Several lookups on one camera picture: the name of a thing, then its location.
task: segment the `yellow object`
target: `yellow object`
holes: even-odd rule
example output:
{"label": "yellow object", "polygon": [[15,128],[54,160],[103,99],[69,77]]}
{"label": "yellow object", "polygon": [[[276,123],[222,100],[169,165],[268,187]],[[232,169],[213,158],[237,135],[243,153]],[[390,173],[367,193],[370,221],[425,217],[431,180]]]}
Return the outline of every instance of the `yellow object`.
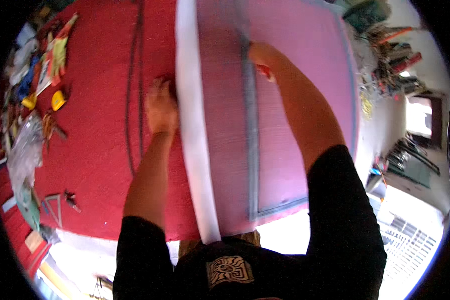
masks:
{"label": "yellow object", "polygon": [[56,91],[52,97],[52,109],[58,111],[65,103],[62,91]]}
{"label": "yellow object", "polygon": [[22,105],[26,108],[28,108],[30,111],[35,108],[35,105],[37,104],[37,93],[33,92],[30,96],[27,96],[23,98],[21,101]]}

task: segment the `wire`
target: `wire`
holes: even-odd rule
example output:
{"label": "wire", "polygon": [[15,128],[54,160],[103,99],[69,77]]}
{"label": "wire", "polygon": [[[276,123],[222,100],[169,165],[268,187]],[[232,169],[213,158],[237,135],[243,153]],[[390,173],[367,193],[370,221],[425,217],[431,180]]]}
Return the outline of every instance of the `wire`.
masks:
{"label": "wire", "polygon": [[135,62],[135,49],[137,48],[137,39],[139,40],[138,47],[138,67],[139,67],[139,79],[138,79],[138,134],[139,134],[139,151],[140,157],[143,155],[143,0],[138,0],[138,15],[137,22],[133,31],[132,44],[130,47],[130,65],[128,67],[128,77],[126,79],[126,97],[125,97],[125,144],[126,152],[128,155],[128,167],[132,176],[135,176],[135,169],[133,167],[132,146],[130,144],[130,131],[129,131],[129,114],[130,114],[130,98],[131,98],[131,86],[133,77],[133,66]]}

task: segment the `plastic bag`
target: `plastic bag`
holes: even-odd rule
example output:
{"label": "plastic bag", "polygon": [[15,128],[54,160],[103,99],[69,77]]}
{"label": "plastic bag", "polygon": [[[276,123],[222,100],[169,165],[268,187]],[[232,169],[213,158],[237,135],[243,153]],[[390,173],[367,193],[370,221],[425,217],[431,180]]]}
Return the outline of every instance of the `plastic bag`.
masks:
{"label": "plastic bag", "polygon": [[43,141],[42,118],[32,111],[20,128],[6,163],[15,199],[25,209],[30,202],[24,201],[22,186],[25,180],[34,186],[35,168],[42,166]]}

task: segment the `black cable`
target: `black cable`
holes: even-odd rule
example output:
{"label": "black cable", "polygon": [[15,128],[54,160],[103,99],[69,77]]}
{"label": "black cable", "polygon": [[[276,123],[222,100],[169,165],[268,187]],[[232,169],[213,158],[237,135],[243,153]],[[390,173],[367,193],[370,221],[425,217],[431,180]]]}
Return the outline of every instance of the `black cable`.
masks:
{"label": "black cable", "polygon": [[144,0],[138,0],[138,147],[144,157]]}
{"label": "black cable", "polygon": [[138,49],[138,67],[139,67],[139,79],[138,79],[138,134],[139,134],[139,148],[140,157],[143,155],[143,0],[138,1],[138,15],[135,28],[133,30],[132,44],[130,47],[130,65],[128,67],[128,77],[126,79],[126,96],[125,96],[125,144],[126,152],[128,155],[128,167],[132,176],[135,176],[135,169],[133,167],[132,146],[130,145],[130,131],[129,131],[129,113],[130,113],[130,98],[131,98],[131,86],[133,77],[133,65],[135,62],[135,49],[137,48],[137,39],[139,40]]}

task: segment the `white paint stripe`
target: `white paint stripe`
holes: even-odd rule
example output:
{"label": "white paint stripe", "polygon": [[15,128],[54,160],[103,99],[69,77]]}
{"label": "white paint stripe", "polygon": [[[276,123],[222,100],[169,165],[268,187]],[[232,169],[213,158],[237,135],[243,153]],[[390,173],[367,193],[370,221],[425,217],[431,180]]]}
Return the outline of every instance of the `white paint stripe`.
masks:
{"label": "white paint stripe", "polygon": [[210,176],[195,0],[177,1],[175,40],[176,91],[183,159],[198,231],[202,242],[208,244],[220,241],[221,237]]}

